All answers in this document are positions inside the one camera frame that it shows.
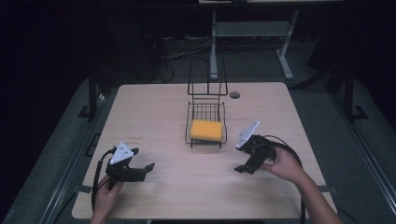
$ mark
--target sponge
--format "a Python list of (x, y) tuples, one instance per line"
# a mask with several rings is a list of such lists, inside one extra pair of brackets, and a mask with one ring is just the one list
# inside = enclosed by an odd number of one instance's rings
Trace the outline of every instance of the sponge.
[(190, 138), (221, 142), (221, 122), (193, 119)]

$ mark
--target black wire rack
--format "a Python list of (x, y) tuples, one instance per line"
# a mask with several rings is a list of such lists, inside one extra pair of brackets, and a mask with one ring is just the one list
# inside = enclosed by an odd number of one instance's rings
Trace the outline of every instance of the black wire rack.
[[(228, 95), (228, 85), (225, 69), (223, 74), (218, 74), (216, 80), (210, 77), (207, 72), (204, 74), (203, 80), (198, 80), (193, 72), (193, 60), (190, 63), (190, 76), (187, 94), (191, 96), (187, 109), (187, 124), (185, 140), (187, 144), (193, 145), (219, 145), (227, 142), (227, 126), (225, 122), (225, 106), (224, 102), (220, 101), (221, 96)], [(197, 88), (195, 81), (201, 81), (200, 88)], [(192, 121), (194, 119), (207, 120), (207, 121), (220, 121), (222, 125), (221, 141), (208, 141), (202, 139), (190, 138), (189, 130), (191, 129)]]

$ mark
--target table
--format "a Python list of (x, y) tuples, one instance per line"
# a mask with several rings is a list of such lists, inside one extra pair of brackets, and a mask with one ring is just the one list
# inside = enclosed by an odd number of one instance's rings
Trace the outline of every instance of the table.
[[(92, 186), (97, 161), (124, 141), (130, 148), (140, 148), (131, 167), (156, 165), (145, 182), (124, 184), (111, 217), (298, 218), (300, 194), (294, 185), (264, 171), (249, 175), (233, 169), (248, 159), (248, 154), (235, 149), (237, 132), (259, 120), (255, 134), (286, 141), (306, 172), (319, 186), (326, 185), (287, 87), (283, 83), (229, 83), (228, 87), (238, 91), (240, 98), (220, 98), (225, 105), (227, 142), (221, 147), (190, 148), (185, 142), (191, 99), (187, 84), (121, 86), (83, 185)], [(334, 209), (330, 193), (323, 194)], [(72, 213), (75, 218), (90, 218), (91, 194), (80, 192)]]

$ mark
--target gray floor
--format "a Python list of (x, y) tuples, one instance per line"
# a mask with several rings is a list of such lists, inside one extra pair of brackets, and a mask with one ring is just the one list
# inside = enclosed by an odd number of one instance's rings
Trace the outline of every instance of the gray floor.
[[(317, 72), (306, 65), (315, 43), (291, 42), (287, 59), (295, 78), (286, 80), (275, 53), (279, 43), (261, 42), (260, 45), (251, 44), (240, 52), (221, 54), (228, 81), (279, 81), (293, 86)], [(197, 43), (169, 40), (166, 46), (169, 50), (168, 55), (173, 55), (195, 45)], [(192, 56), (207, 60), (208, 54)], [(191, 58), (183, 58), (168, 64), (175, 71), (172, 82), (187, 82), (190, 60)], [(194, 64), (196, 63), (198, 73), (205, 72), (206, 63), (194, 60)], [(163, 69), (166, 76), (170, 76), (169, 72)], [(290, 91), (290, 94), (320, 169), (331, 189), (334, 202), (340, 209), (338, 214), (345, 223), (355, 223), (345, 213), (356, 218), (359, 223), (396, 223), (396, 217), (371, 169), (372, 164), (365, 159), (362, 149), (370, 149), (389, 183), (394, 186), (396, 132), (376, 108), (368, 91), (358, 81), (355, 82), (354, 105), (362, 106), (369, 119), (357, 120), (353, 124), (348, 122), (341, 112), (343, 93), (327, 93), (324, 88), (327, 80), (325, 77), (302, 91)], [(157, 78), (153, 83), (161, 83), (161, 80)], [(60, 216), (56, 223), (89, 222), (74, 219), (71, 210), (75, 198), (72, 198), (70, 203), (67, 203), (67, 200), (84, 178), (91, 161), (91, 158), (85, 157), (84, 154), (91, 140), (102, 131), (117, 89), (117, 86), (112, 88), (110, 93), (100, 98), (98, 114), (92, 122), (88, 122), (88, 119), (78, 118), (80, 109), (88, 105), (88, 82), (81, 83), (4, 223), (52, 223), (58, 214)], [(139, 221), (109, 220), (108, 223), (137, 222)], [(265, 223), (299, 221), (265, 220)]]

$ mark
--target person's hand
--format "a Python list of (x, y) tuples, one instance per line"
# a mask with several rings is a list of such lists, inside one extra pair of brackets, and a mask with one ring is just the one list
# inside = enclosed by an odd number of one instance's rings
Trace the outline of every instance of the person's hand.
[(95, 208), (93, 211), (91, 223), (105, 223), (108, 215), (110, 215), (114, 204), (117, 201), (117, 195), (120, 193), (123, 182), (117, 182), (113, 189), (109, 190), (109, 177), (105, 175), (99, 182), (99, 190), (96, 194)]
[(276, 160), (273, 164), (264, 163), (260, 169), (294, 184), (306, 177), (306, 173), (297, 160), (285, 149), (275, 148)]

